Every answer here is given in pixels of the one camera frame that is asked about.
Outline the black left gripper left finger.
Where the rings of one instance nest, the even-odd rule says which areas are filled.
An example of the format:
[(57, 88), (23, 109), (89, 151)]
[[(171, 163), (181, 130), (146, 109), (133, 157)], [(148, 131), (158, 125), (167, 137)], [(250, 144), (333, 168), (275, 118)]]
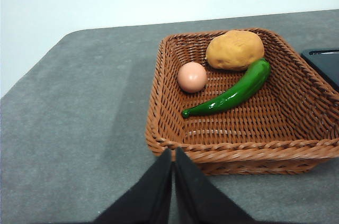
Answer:
[(167, 149), (94, 223), (168, 223), (171, 193), (172, 154)]

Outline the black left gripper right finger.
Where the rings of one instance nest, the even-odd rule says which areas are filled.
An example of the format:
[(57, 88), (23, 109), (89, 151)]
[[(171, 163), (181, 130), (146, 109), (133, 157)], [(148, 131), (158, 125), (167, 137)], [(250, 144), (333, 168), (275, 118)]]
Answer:
[(181, 148), (175, 157), (180, 223), (252, 223), (252, 217), (217, 189)]

